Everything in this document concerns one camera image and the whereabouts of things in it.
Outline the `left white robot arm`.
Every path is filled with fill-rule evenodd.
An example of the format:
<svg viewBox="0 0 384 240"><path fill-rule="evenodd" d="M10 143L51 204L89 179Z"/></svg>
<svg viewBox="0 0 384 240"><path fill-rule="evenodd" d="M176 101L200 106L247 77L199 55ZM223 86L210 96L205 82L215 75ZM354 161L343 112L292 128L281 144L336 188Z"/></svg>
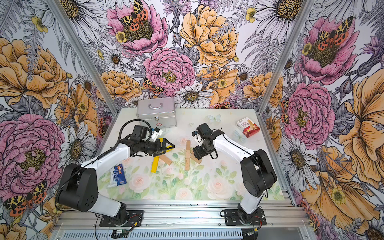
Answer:
<svg viewBox="0 0 384 240"><path fill-rule="evenodd" d="M154 142L144 140L120 140L114 149L82 164L69 164L65 167L56 204L74 210L102 215L109 218L113 225L121 226L128 219L127 205L107 198L99 193L98 180L105 172L120 164L121 161L144 153L153 157L164 155L175 148L167 139Z"/></svg>

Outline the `wooden block diagonal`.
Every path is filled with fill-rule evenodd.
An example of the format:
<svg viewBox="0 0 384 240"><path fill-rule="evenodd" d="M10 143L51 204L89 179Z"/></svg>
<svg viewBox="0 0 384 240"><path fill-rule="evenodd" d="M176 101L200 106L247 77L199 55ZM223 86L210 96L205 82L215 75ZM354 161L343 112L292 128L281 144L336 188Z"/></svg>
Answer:
<svg viewBox="0 0 384 240"><path fill-rule="evenodd" d="M189 171L190 170L190 159L186 159L185 160L185 171Z"/></svg>

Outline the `yellow short block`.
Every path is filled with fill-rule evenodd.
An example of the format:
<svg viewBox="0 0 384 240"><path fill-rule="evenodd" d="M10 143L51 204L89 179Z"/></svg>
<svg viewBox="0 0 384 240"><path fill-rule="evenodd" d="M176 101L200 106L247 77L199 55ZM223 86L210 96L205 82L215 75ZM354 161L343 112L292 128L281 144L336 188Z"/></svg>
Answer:
<svg viewBox="0 0 384 240"><path fill-rule="evenodd" d="M153 159L153 163L152 163L152 167L151 167L151 173L156 173L157 172L157 168L158 168L158 165L159 165L159 156L157 157L154 157Z"/></svg>

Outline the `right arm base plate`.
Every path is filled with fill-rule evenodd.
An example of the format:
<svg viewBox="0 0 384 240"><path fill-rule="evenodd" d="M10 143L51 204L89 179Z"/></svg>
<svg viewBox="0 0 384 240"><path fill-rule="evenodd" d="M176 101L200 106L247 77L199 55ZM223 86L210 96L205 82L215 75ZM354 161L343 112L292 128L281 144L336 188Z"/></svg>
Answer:
<svg viewBox="0 0 384 240"><path fill-rule="evenodd" d="M252 214L236 209L222 210L220 217L225 219L226 226L262 227L267 225L265 213L261 208L256 209Z"/></svg>

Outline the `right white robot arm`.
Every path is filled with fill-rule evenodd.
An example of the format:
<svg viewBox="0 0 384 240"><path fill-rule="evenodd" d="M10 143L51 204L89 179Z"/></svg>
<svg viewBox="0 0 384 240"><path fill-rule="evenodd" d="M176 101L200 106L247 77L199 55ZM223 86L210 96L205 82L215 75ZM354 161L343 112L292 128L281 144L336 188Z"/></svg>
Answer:
<svg viewBox="0 0 384 240"><path fill-rule="evenodd" d="M216 138L194 136L198 146L193 149L197 159L221 152L240 163L243 185L246 189L243 199L238 204L238 216L243 225L250 225L256 219L261 219L260 203L268 198L268 190L277 181L277 175L268 154L259 149L248 149L227 135Z"/></svg>

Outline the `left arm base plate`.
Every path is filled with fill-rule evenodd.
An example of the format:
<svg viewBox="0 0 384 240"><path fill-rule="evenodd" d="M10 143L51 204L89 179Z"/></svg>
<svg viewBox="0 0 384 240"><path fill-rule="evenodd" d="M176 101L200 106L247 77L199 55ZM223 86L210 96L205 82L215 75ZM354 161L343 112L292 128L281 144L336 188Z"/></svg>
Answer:
<svg viewBox="0 0 384 240"><path fill-rule="evenodd" d="M143 220L144 211L126 210L125 213L118 213L116 217L102 215L99 226L102 228L112 227L140 227Z"/></svg>

